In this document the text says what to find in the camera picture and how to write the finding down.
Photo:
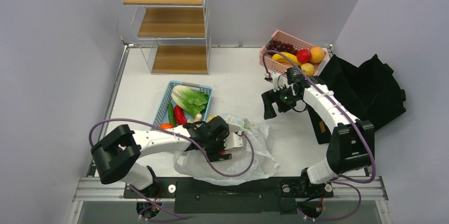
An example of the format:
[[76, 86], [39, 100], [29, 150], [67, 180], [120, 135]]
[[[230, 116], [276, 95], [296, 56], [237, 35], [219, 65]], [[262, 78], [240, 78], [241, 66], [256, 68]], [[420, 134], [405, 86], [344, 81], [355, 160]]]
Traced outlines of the small orange pumpkin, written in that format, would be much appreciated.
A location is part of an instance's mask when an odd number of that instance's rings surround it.
[[161, 129], [167, 130], [167, 129], [172, 129], [175, 128], [175, 126], [171, 123], [163, 123], [160, 125]]

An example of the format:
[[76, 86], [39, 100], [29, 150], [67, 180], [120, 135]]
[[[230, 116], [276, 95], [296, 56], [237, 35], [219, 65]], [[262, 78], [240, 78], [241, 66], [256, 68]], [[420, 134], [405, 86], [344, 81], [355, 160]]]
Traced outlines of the red apple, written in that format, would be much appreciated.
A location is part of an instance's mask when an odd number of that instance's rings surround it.
[[310, 62], [311, 52], [308, 49], [301, 49], [297, 52], [296, 57], [300, 64], [306, 64]]

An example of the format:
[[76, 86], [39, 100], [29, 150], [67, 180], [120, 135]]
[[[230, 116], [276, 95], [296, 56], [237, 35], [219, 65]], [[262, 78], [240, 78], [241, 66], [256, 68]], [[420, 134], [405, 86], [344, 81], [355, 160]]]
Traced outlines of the orange fruit with leaf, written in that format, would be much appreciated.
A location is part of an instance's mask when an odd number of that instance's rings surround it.
[[310, 62], [314, 64], [322, 62], [326, 56], [326, 52], [319, 46], [311, 47], [309, 51], [311, 55]]

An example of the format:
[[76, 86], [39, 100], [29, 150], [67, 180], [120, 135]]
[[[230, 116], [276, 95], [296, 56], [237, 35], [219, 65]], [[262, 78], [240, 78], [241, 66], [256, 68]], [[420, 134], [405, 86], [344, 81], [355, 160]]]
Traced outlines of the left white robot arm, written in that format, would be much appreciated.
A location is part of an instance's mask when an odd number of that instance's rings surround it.
[[220, 161], [226, 148], [229, 125], [221, 117], [209, 122], [187, 123], [172, 129], [151, 125], [150, 131], [134, 131], [126, 124], [117, 126], [91, 147], [102, 184], [117, 181], [133, 185], [146, 198], [157, 193], [156, 175], [137, 163], [140, 157], [166, 151], [200, 150], [211, 162]]

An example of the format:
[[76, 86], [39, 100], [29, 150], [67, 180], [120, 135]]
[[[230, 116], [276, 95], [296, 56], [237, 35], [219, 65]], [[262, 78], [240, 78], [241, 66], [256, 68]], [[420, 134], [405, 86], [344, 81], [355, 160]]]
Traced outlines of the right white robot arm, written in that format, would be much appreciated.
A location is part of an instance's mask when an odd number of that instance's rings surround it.
[[320, 191], [320, 184], [334, 181], [346, 172], [375, 166], [373, 124], [343, 107], [321, 78], [308, 77], [291, 67], [285, 75], [266, 72], [265, 80], [272, 83], [272, 89], [262, 94], [265, 120], [294, 110], [297, 102], [303, 101], [330, 131], [324, 160], [306, 168], [306, 178], [299, 183], [304, 196], [314, 196]]

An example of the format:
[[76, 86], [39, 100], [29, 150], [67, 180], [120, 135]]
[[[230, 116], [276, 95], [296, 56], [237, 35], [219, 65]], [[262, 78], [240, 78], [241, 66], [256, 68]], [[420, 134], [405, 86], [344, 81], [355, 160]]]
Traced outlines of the white plastic grocery bag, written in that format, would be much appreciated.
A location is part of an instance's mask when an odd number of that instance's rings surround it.
[[251, 122], [246, 118], [240, 118], [229, 113], [221, 117], [229, 124], [231, 134], [243, 132], [253, 144], [254, 160], [251, 148], [245, 138], [242, 138], [243, 146], [230, 151], [231, 159], [212, 163], [220, 172], [229, 175], [240, 176], [225, 177], [215, 172], [198, 150], [182, 153], [176, 151], [173, 157], [174, 169], [184, 175], [189, 175], [196, 180], [208, 182], [220, 186], [239, 185], [244, 182], [261, 180], [272, 177], [279, 170], [279, 162], [272, 156], [271, 150], [274, 144], [269, 135], [270, 125], [263, 122]]

